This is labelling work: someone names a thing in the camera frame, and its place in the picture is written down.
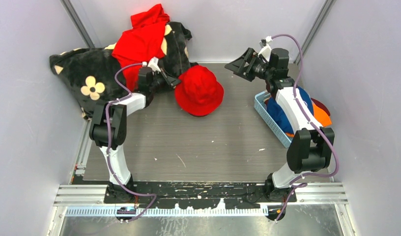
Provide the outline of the red bucket hat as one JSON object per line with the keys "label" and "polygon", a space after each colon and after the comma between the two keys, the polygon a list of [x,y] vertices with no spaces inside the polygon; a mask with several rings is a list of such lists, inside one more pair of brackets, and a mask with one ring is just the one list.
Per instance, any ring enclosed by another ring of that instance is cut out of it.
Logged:
{"label": "red bucket hat", "polygon": [[174,95],[178,106],[184,110],[204,109],[214,112],[223,102],[224,88],[207,67],[195,65],[179,76],[181,83]]}

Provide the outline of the light blue plastic basket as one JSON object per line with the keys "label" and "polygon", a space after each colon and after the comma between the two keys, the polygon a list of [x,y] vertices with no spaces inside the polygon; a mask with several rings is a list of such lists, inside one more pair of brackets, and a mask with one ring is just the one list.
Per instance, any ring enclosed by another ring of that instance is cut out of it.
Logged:
{"label": "light blue plastic basket", "polygon": [[267,98],[270,98],[270,93],[268,93],[267,91],[262,91],[256,94],[254,97],[254,109],[267,124],[267,126],[272,130],[280,143],[285,148],[289,148],[292,137],[289,137],[286,133],[284,133],[282,129],[278,126],[278,124],[273,120],[273,118],[268,114],[266,110],[267,106],[264,103],[264,100]]}

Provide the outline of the blue bucket hat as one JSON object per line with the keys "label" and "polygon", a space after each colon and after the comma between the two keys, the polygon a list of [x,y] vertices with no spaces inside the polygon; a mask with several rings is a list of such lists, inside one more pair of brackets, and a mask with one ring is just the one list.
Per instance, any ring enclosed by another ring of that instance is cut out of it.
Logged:
{"label": "blue bucket hat", "polygon": [[[310,96],[308,93],[301,88],[300,86],[297,87],[299,90],[299,94],[302,98],[302,100],[306,103],[309,111],[311,112],[312,115],[315,114],[314,112],[314,103],[311,100]],[[266,110],[268,114],[273,118],[273,120],[276,122],[276,124],[281,128],[281,130],[286,133],[288,136],[293,136],[293,129],[288,121],[288,118],[284,111],[282,110],[281,106],[276,103],[276,101],[272,98],[269,97],[268,101],[265,102],[266,104]]]}

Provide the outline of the orange hat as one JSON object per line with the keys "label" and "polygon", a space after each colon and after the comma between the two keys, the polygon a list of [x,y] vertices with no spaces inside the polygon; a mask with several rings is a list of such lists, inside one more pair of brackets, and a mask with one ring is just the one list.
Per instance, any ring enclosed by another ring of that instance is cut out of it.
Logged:
{"label": "orange hat", "polygon": [[[316,106],[314,103],[313,103],[313,108],[314,108],[314,117],[316,118],[316,120],[319,123],[321,123],[321,125],[323,127],[332,125],[330,116],[328,116],[321,108]],[[281,127],[281,129],[288,137],[293,137],[293,135],[294,135],[293,130],[288,121],[287,121],[287,125],[284,128]]]}

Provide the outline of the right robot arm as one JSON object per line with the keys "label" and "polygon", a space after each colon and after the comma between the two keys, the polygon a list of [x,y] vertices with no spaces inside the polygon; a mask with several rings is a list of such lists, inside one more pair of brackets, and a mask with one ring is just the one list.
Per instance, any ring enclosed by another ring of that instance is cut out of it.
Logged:
{"label": "right robot arm", "polygon": [[327,168],[331,161],[331,146],[335,134],[324,128],[311,114],[288,75],[289,52],[283,48],[270,51],[266,59],[248,48],[239,58],[225,65],[235,75],[252,81],[260,78],[268,84],[268,91],[285,113],[294,137],[286,154],[286,163],[265,181],[264,193],[271,202],[277,202],[284,190],[291,189],[298,177]]}

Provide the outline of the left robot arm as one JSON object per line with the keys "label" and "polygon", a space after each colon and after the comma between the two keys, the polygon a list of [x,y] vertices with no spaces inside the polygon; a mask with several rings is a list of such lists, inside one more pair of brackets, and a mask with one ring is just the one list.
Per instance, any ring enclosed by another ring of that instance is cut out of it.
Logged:
{"label": "left robot arm", "polygon": [[161,68],[142,66],[138,71],[137,82],[140,92],[129,90],[122,98],[98,102],[89,130],[89,137],[104,154],[110,173],[108,194],[116,195],[124,203],[143,195],[133,188],[132,174],[125,160],[123,144],[127,137],[127,117],[146,108],[159,90],[173,89],[181,80]]}

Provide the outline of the red cloth on blanket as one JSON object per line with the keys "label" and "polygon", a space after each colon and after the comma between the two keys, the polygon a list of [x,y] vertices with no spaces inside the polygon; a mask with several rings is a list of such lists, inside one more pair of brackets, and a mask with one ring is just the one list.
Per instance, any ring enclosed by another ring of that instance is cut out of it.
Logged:
{"label": "red cloth on blanket", "polygon": [[163,58],[167,54],[165,37],[172,29],[170,17],[162,5],[159,3],[148,11],[134,14],[130,20],[132,28],[122,33],[112,53],[120,66],[148,62],[153,57]]}

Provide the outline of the black floral plush blanket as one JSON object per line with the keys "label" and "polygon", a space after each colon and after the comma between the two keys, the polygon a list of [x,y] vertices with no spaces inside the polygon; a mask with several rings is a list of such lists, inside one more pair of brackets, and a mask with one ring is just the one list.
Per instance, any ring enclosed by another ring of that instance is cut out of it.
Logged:
{"label": "black floral plush blanket", "polygon": [[[172,31],[166,35],[167,54],[159,59],[159,66],[170,76],[178,78],[196,63],[189,62],[186,42],[191,32],[180,22],[169,22]],[[124,97],[127,91],[138,89],[139,63],[121,66],[112,56],[114,46],[86,48],[64,52],[49,57],[53,74],[68,87],[82,109],[85,120],[92,119],[97,101],[109,101]]]}

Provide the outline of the dark red hat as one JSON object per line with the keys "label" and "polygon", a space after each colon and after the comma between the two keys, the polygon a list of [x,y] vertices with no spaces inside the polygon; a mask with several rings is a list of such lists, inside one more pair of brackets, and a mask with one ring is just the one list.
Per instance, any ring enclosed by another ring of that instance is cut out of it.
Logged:
{"label": "dark red hat", "polygon": [[316,106],[321,108],[328,116],[331,116],[330,111],[328,110],[328,108],[323,103],[321,103],[320,101],[318,101],[318,100],[316,100],[314,98],[311,98],[311,100]]}

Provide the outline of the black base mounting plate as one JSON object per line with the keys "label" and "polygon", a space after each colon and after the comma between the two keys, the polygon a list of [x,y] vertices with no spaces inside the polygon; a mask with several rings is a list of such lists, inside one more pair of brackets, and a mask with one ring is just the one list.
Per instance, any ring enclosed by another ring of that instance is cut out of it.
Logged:
{"label": "black base mounting plate", "polygon": [[291,189],[276,189],[269,183],[257,182],[143,182],[135,181],[127,188],[137,192],[132,195],[120,186],[109,183],[106,187],[104,203],[137,204],[146,207],[151,202],[151,194],[156,194],[152,207],[172,209],[214,209],[222,201],[225,209],[252,209],[260,204],[285,201],[296,202]]}

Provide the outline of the aluminium rail frame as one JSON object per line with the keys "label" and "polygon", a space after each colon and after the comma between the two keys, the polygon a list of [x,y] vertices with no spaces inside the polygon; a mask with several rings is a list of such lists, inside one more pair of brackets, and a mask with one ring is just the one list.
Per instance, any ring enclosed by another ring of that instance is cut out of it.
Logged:
{"label": "aluminium rail frame", "polygon": [[56,207],[65,207],[65,216],[77,217],[221,217],[221,216],[265,216],[277,215],[279,210],[289,206],[336,205],[342,208],[348,204],[343,186],[338,183],[309,183],[295,189],[289,203],[242,200],[233,197],[195,197],[178,199],[157,199],[146,209],[145,203],[104,203],[104,185],[62,185],[54,202]]}

